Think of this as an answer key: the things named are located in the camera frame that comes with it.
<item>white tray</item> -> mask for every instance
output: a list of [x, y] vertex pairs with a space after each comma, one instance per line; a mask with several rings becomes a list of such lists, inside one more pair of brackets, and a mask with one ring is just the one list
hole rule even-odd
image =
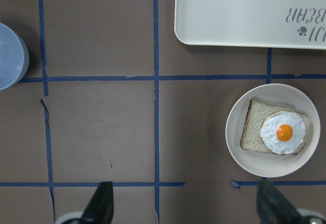
[[189, 45], [326, 49], [326, 0], [176, 0]]

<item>orange egg yolk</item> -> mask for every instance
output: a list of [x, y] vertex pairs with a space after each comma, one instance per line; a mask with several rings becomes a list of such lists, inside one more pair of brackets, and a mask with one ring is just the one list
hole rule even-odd
[[290, 140], [292, 134], [293, 134], [292, 127], [287, 124], [281, 125], [276, 132], [277, 139], [281, 142], [286, 142]]

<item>paw print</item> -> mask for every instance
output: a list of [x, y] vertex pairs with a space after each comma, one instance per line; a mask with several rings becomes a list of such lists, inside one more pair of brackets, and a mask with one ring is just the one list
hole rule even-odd
[[306, 35], [306, 32], [307, 32], [307, 28], [305, 28], [304, 26], [301, 26], [300, 29], [297, 29], [297, 32], [299, 32], [299, 36], [302, 36], [302, 35]]

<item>white plate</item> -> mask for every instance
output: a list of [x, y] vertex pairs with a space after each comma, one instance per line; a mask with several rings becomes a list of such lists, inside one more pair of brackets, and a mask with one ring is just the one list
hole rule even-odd
[[[244, 150], [240, 139], [251, 99], [291, 107], [310, 119], [309, 139], [297, 155], [273, 155]], [[231, 109], [225, 128], [226, 143], [234, 160], [246, 171], [262, 177], [288, 175], [303, 166], [314, 153], [320, 136], [320, 120], [312, 101], [300, 90], [284, 84], [267, 84], [245, 93]]]
[[325, 0], [175, 0], [189, 45], [326, 49]]

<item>toast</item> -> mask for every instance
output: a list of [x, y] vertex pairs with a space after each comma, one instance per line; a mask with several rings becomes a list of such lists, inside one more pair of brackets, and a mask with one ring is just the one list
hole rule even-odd
[[246, 120], [244, 122], [243, 132], [240, 140], [241, 148], [250, 151], [275, 154], [265, 146], [264, 142], [260, 138], [260, 129], [263, 125], [264, 120], [268, 116], [280, 111], [297, 113], [305, 122], [306, 125], [305, 137], [303, 139], [303, 142], [292, 153], [292, 155], [296, 155], [299, 152], [301, 152], [301, 150], [304, 148], [305, 144], [307, 143], [309, 137], [309, 126], [310, 126], [309, 118], [305, 114], [298, 113], [291, 108], [272, 106], [255, 99], [250, 100], [250, 104], [246, 115]]

